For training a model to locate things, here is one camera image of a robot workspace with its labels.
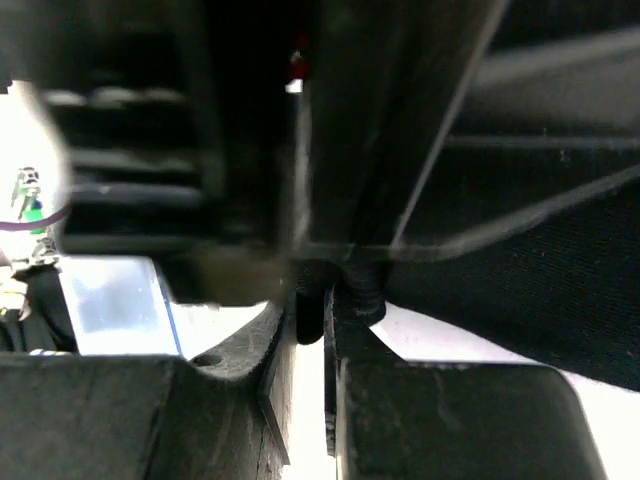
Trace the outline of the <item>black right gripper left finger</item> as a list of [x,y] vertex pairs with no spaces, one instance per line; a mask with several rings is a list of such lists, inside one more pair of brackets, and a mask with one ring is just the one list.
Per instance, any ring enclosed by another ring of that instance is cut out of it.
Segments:
[[258,315],[191,364],[249,403],[262,440],[259,456],[290,463],[294,366],[296,357],[296,298],[268,303]]

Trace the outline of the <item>black sock with white stripes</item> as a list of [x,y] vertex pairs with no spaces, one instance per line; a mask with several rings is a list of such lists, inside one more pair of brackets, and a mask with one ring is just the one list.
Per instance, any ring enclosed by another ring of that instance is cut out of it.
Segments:
[[639,387],[639,188],[630,185],[459,258],[385,263],[383,305],[468,330],[525,357]]

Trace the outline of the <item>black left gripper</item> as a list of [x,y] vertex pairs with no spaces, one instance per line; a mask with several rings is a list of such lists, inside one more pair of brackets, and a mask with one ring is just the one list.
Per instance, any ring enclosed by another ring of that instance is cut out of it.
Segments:
[[438,262],[639,178],[635,1],[5,1],[72,255],[183,302],[296,259]]

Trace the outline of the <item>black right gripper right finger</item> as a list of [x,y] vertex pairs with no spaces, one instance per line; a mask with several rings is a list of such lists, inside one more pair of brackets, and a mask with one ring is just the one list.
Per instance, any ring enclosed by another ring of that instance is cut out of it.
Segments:
[[393,373],[404,361],[371,330],[385,313],[382,302],[364,313],[343,284],[325,294],[324,408],[331,455],[384,455],[390,448]]

